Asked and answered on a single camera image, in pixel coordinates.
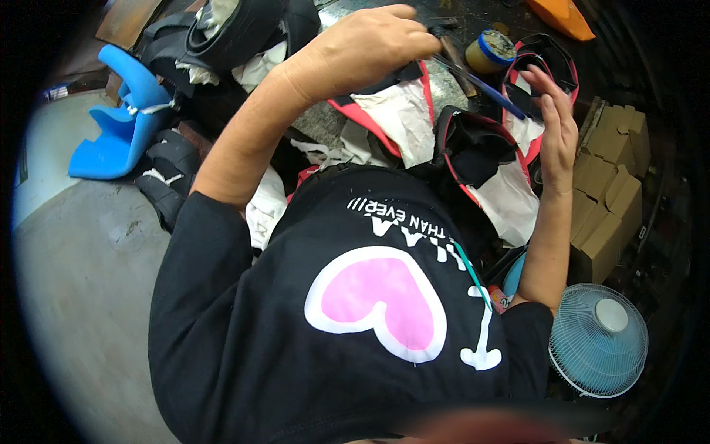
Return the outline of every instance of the black t-shirt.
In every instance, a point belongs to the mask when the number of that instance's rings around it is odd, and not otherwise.
[[[552,314],[488,310],[417,179],[358,168],[299,190],[254,263],[233,207],[193,193],[177,220],[148,353],[184,443],[342,444],[394,436],[358,421],[375,411],[545,395]]]

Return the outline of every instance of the fan motor hub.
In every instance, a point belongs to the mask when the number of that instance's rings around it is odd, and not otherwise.
[[[628,325],[624,307],[612,299],[602,299],[594,307],[599,324],[610,332],[620,332]]]

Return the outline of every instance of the teal string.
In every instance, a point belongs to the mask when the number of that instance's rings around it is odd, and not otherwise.
[[[491,307],[491,302],[488,299],[488,296],[484,293],[483,289],[481,288],[481,284],[479,283],[479,278],[476,276],[476,272],[474,271],[473,267],[471,267],[471,264],[469,263],[469,258],[466,257],[466,253],[464,253],[464,249],[461,248],[461,245],[459,245],[458,242],[454,241],[452,239],[452,242],[454,242],[454,247],[456,247],[456,251],[459,252],[459,256],[461,259],[464,261],[464,266],[466,267],[466,270],[469,272],[471,277],[474,279],[474,283],[476,284],[476,288],[479,290],[479,293],[481,294],[481,297],[484,299],[484,302],[486,303],[486,306],[490,311],[493,311],[493,307]]]

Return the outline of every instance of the left hand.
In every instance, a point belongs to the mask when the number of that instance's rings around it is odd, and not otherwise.
[[[540,68],[528,65],[520,71],[526,82],[542,95],[539,105],[545,132],[542,133],[540,163],[546,190],[556,193],[572,191],[572,169],[577,156],[577,124],[572,118],[572,101]]]

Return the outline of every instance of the wooden hammer handle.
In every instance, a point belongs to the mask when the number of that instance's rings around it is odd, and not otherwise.
[[[442,42],[444,54],[447,56],[447,58],[458,66],[460,66],[463,70],[465,70],[466,64],[461,59],[459,51],[456,50],[456,47],[451,42],[451,38],[449,36],[442,36],[439,38],[439,40]],[[459,86],[461,86],[461,89],[464,91],[466,97],[475,97],[478,94],[478,92],[476,91],[476,87],[468,79],[456,74],[454,74],[454,77],[459,83]]]

